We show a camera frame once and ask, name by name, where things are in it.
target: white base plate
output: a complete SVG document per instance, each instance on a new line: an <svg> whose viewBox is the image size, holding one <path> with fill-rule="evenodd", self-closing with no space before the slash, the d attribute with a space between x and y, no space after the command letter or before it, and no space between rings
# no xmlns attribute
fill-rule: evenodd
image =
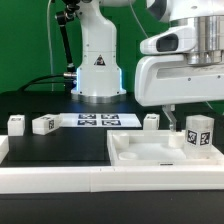
<svg viewBox="0 0 224 224"><path fill-rule="evenodd" d="M0 136L1 161L8 148L7 136ZM224 189L224 165L221 159L215 165L214 161L213 165L0 168L0 194Z"/></svg>

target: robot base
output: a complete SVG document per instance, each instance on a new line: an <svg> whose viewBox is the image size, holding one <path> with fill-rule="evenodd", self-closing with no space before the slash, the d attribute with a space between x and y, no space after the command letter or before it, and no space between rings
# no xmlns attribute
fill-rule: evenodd
<svg viewBox="0 0 224 224"><path fill-rule="evenodd" d="M115 96L86 96L72 90L72 99L75 101L82 101L86 103L113 103L123 101L126 99L126 91L119 93Z"/></svg>

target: black cable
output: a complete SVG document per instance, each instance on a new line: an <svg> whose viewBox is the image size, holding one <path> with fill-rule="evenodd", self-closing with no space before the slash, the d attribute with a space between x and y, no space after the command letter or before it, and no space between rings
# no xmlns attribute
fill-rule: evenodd
<svg viewBox="0 0 224 224"><path fill-rule="evenodd" d="M63 74L58 74L58 75L46 75L46 76L42 76L42 77L33 79L33 80L31 80L30 82L26 83L25 85L21 86L21 87L18 89L18 91L24 91L24 89L26 89L28 86L30 86L30 84L36 83L36 82L38 82L38 81L45 80L45 79L58 78L58 77L63 78L64 76L63 76Z"/></svg>
<svg viewBox="0 0 224 224"><path fill-rule="evenodd" d="M26 85L24 85L24 86L22 86L22 87L20 87L19 89L18 89L18 91L24 91L26 88L28 88L29 86L31 86L31 85L39 85L39 84L55 84L55 83L66 83L66 82L69 82L69 81L64 81L64 82L58 82L58 81L54 81L54 82L32 82L32 83L27 83Z"/></svg>

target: white plastic platform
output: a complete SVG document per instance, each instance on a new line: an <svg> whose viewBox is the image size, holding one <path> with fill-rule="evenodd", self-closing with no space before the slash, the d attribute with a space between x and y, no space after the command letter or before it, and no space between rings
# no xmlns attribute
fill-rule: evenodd
<svg viewBox="0 0 224 224"><path fill-rule="evenodd" d="M205 157L205 151L202 151L201 158L189 159L184 150L185 132L176 134L175 140L170 130L108 131L107 146L111 164L113 166L224 165L224 155L214 146L206 153L209 156ZM176 141L177 147L170 146L173 144L172 141Z"/></svg>
<svg viewBox="0 0 224 224"><path fill-rule="evenodd" d="M112 134L117 133L109 132L109 139ZM7 136L0 136L1 161L8 149ZM176 161L178 158L184 161L183 154L179 153ZM202 165L193 161L191 165L0 168L0 194L224 189L222 158L217 152L213 160L200 161Z"/></svg>

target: white cube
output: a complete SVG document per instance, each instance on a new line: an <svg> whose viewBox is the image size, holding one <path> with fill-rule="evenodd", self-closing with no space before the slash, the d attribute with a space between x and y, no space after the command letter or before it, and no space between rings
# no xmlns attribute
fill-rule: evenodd
<svg viewBox="0 0 224 224"><path fill-rule="evenodd" d="M61 118L59 115L47 114L32 121L33 133L46 135L59 128Z"/></svg>
<svg viewBox="0 0 224 224"><path fill-rule="evenodd" d="M8 120L8 135L23 136L25 130L25 116L12 115Z"/></svg>
<svg viewBox="0 0 224 224"><path fill-rule="evenodd" d="M143 130L158 130L159 121L159 114L147 114L143 121Z"/></svg>

